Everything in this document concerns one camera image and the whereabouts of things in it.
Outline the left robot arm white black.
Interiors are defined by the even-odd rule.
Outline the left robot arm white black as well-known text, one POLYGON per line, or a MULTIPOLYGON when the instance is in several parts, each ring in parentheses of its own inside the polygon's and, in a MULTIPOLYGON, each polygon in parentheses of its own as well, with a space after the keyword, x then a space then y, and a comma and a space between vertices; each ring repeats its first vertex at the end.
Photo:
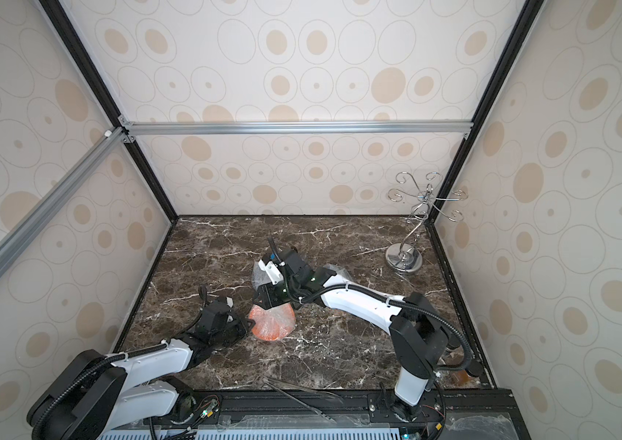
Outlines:
POLYGON ((241 341, 255 325, 229 297, 204 305, 191 326, 156 346, 102 355, 81 352, 33 403, 26 421, 34 439, 96 439, 142 419, 193 418, 192 389, 177 373, 241 341))

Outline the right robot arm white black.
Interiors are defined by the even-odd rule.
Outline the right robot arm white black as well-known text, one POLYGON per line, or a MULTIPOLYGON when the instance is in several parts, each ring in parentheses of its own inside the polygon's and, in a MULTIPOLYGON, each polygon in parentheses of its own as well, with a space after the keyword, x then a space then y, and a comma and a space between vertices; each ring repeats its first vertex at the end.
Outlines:
POLYGON ((407 408, 419 405, 441 371, 469 370, 474 354, 467 337, 439 315, 422 293, 381 293, 353 282, 347 271, 312 268, 290 249, 272 253, 253 266, 253 304, 273 311, 316 304, 358 317, 384 331, 401 366, 393 395, 407 408))

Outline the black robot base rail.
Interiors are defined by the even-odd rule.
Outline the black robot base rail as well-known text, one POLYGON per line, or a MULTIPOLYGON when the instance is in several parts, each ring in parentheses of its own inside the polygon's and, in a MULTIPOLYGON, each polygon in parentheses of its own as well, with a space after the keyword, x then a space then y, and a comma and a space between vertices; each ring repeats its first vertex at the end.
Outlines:
POLYGON ((219 390, 147 386, 118 400, 68 399, 44 439, 527 439, 511 392, 428 392, 408 420, 386 390, 219 390))

